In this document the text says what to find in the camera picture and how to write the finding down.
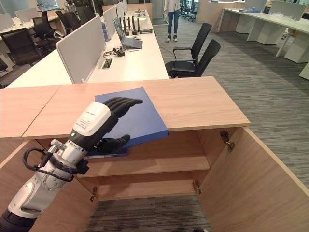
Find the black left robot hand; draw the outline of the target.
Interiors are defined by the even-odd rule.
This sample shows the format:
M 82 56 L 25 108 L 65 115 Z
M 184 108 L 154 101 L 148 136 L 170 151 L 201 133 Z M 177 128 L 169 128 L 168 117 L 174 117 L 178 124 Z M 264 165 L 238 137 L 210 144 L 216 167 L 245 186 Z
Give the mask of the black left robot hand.
M 119 139 L 103 140 L 131 107 L 142 104 L 143 100 L 127 97 L 114 97 L 103 103 L 92 102 L 75 121 L 69 140 L 90 152 L 96 148 L 103 152 L 118 150 L 130 139 L 125 135 Z

